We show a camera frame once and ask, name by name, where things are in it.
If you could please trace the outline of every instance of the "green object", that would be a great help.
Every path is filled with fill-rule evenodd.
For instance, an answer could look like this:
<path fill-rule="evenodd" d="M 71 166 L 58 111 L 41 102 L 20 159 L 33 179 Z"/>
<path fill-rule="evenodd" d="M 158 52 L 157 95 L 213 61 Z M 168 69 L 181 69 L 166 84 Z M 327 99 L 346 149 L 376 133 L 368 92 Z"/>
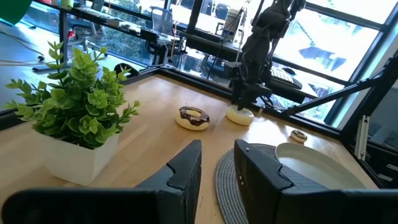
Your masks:
<path fill-rule="evenodd" d="M 74 0 L 61 0 L 62 7 L 73 7 Z"/>
<path fill-rule="evenodd" d="M 46 65 L 56 73 L 47 78 L 59 80 L 58 84 L 39 82 L 37 86 L 21 79 L 11 79 L 8 88 L 20 89 L 18 96 L 25 98 L 25 103 L 12 100 L 6 103 L 6 109 L 16 109 L 16 115 L 23 121 L 36 121 L 33 128 L 42 134 L 62 141 L 94 149 L 102 146 L 107 138 L 123 130 L 122 125 L 130 121 L 132 115 L 138 115 L 139 101 L 128 105 L 122 114 L 116 108 L 126 102 L 120 81 L 126 80 L 125 74 L 130 69 L 123 69 L 116 74 L 103 67 L 101 79 L 97 61 L 103 60 L 106 48 L 101 48 L 94 59 L 79 49 L 73 49 L 74 59 L 70 70 L 61 69 L 67 64 L 60 63 L 63 57 L 58 53 L 62 43 L 51 44 L 49 55 L 56 63 Z"/>
<path fill-rule="evenodd" d="M 16 24 L 27 12 L 32 0 L 2 0 L 0 7 L 0 18 Z"/>

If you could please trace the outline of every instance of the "black robotic arm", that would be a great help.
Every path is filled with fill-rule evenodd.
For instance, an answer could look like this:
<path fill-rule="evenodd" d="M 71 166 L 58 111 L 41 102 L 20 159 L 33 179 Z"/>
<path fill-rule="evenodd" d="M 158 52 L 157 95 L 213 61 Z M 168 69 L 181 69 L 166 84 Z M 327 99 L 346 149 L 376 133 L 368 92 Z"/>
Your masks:
<path fill-rule="evenodd" d="M 290 22 L 304 6 L 305 0 L 274 0 L 254 22 L 252 35 L 242 48 L 241 64 L 231 72 L 232 104 L 237 104 L 238 110 L 259 96 L 271 96 L 272 90 L 267 85 L 271 80 L 272 55 Z"/>

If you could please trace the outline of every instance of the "gray round placemat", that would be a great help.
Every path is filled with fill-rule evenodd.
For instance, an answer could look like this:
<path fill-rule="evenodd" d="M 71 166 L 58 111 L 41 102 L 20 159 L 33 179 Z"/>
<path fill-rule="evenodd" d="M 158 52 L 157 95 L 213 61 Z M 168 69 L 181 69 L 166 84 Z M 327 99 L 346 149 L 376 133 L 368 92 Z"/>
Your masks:
<path fill-rule="evenodd" d="M 275 146 L 251 144 L 275 160 Z M 216 168 L 216 194 L 218 205 L 227 224 L 248 223 L 235 176 L 234 152 L 229 150 L 218 161 Z"/>

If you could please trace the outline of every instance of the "wooden tabletop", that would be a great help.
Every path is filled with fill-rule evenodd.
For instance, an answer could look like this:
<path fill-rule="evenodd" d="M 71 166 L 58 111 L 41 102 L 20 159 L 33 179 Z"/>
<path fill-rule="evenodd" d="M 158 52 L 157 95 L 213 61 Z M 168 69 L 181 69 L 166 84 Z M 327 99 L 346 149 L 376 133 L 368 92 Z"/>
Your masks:
<path fill-rule="evenodd" d="M 140 115 L 133 117 L 119 137 L 118 153 L 91 187 L 134 187 L 152 175 L 194 139 L 202 142 L 202 175 L 196 223 L 223 223 L 215 192 L 215 168 L 235 139 L 277 146 L 293 142 L 289 134 L 300 129 L 312 147 L 343 164 L 369 188 L 376 185 L 349 152 L 333 139 L 286 123 L 266 114 L 250 127 L 225 117 L 228 101 L 175 80 L 155 75 L 125 87 L 126 99 L 141 101 Z M 202 132 L 181 128 L 174 116 L 181 106 L 196 106 L 210 115 Z M 0 205 L 10 194 L 30 187 L 76 186 L 52 177 L 43 165 L 44 154 L 31 124 L 0 132 Z"/>

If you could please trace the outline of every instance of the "glazed donut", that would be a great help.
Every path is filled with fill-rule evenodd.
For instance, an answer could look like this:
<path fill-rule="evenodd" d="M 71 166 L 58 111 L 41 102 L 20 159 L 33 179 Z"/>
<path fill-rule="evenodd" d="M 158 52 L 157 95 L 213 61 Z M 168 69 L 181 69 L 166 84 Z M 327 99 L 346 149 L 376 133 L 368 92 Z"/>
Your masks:
<path fill-rule="evenodd" d="M 238 106 L 236 105 L 228 107 L 226 110 L 226 117 L 236 124 L 245 126 L 249 126 L 254 120 L 254 115 L 251 111 L 246 108 L 238 111 Z"/>
<path fill-rule="evenodd" d="M 175 115 L 175 121 L 183 128 L 201 131 L 209 126 L 210 117 L 201 109 L 192 106 L 183 106 Z"/>
<path fill-rule="evenodd" d="M 290 134 L 290 137 L 300 143 L 305 143 L 307 140 L 307 136 L 299 130 L 293 130 Z"/>

